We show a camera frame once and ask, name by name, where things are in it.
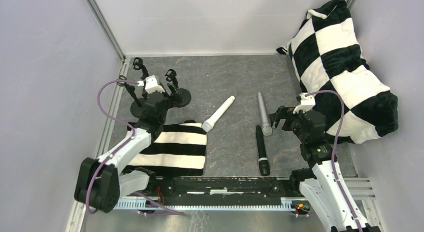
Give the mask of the silver grey microphone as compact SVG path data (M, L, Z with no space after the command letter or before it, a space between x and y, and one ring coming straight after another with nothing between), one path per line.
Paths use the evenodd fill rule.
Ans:
M257 98L258 111L259 111L260 119L261 119L261 130L264 136L270 136L273 130L270 124L270 119L268 117L266 103L262 93L258 92L257 94L258 94L258 98Z

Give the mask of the white microphone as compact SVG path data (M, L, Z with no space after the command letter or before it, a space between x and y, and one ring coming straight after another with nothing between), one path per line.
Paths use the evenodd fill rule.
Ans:
M202 124L202 129L205 132L209 132L216 122L223 116L223 114L228 110L228 108L233 104L235 101L234 96L230 96L214 113L212 116L210 116L208 119L206 119Z

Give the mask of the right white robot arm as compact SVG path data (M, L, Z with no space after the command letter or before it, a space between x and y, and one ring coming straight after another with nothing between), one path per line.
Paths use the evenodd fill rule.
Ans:
M327 232L379 232L361 213L347 188L332 146L325 140L326 118L319 112L295 112L281 106L269 115L277 127L293 132L300 140L300 151L309 168L292 171L291 189L310 203Z

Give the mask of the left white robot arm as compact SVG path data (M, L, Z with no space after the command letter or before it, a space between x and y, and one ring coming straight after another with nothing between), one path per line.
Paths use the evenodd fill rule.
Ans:
M87 157L80 165L74 199L85 204L86 212L110 212L121 197L145 190L152 171L138 168L123 171L131 160L148 148L163 131L167 112L174 107L163 85L152 78L137 82L147 92L142 113L134 124L125 123L130 133L105 154L93 159Z

